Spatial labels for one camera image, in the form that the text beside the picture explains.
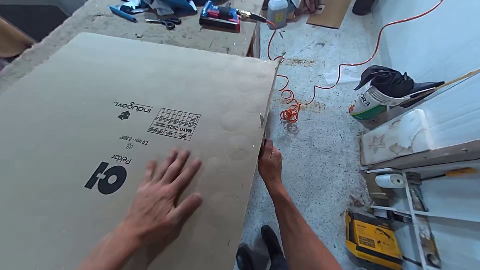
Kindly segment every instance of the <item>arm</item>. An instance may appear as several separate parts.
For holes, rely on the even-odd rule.
[[[140,247],[154,246],[158,255],[179,236],[185,221],[202,203],[200,194],[194,193],[177,204],[202,164],[197,159],[181,171],[189,156],[188,151],[173,150],[162,164],[149,161],[127,215],[77,270],[118,270]]]
[[[275,206],[288,269],[341,270],[335,257],[318,239],[288,196],[282,184],[282,154],[273,146],[271,139],[265,143],[258,172]]]

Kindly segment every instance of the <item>fingers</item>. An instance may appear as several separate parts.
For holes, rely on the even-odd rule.
[[[262,158],[270,158],[272,156],[272,151],[273,151],[273,141],[272,139],[267,139],[265,141],[265,146],[264,146],[264,154]]]
[[[162,164],[160,164],[157,167],[157,169],[155,171],[155,175],[153,177],[153,182],[158,183],[162,179],[162,177],[167,172],[168,167],[170,165],[172,165],[172,163],[175,162],[175,160],[178,156],[178,153],[179,152],[176,149],[171,150],[170,155],[167,157],[167,159],[165,159],[165,161],[163,161]]]
[[[275,157],[276,159],[282,160],[282,153],[280,153],[280,151],[278,151],[278,149],[276,147],[273,147],[272,157]]]
[[[201,166],[202,162],[199,159],[195,159],[190,166],[172,182],[173,188],[178,192],[178,195],[190,184]]]
[[[182,226],[201,204],[202,196],[200,193],[193,193],[174,208],[171,213],[173,218]]]
[[[185,163],[187,162],[189,156],[189,150],[181,151],[177,155],[175,161],[168,166],[165,174],[163,175],[163,177],[161,177],[160,184],[169,184],[173,182],[173,180],[175,180],[175,178],[177,178],[177,176],[180,174],[183,166],[185,166]]]
[[[145,174],[142,179],[141,185],[146,185],[152,181],[155,168],[156,168],[156,160],[150,160],[147,162],[147,165],[145,166]]]

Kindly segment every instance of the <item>pneumatic staple gun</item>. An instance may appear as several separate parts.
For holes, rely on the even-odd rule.
[[[211,0],[205,3],[200,13],[200,25],[240,32],[240,17],[266,23],[262,16],[231,7],[215,6]]]

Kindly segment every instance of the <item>scissors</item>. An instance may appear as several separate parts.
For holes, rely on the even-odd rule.
[[[178,17],[171,17],[168,19],[145,19],[147,23],[162,24],[165,25],[167,30],[175,29],[175,25],[181,24],[181,19]]]

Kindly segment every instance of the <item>printed grid table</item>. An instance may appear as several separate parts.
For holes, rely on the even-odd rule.
[[[162,108],[148,132],[190,141],[200,114]]]

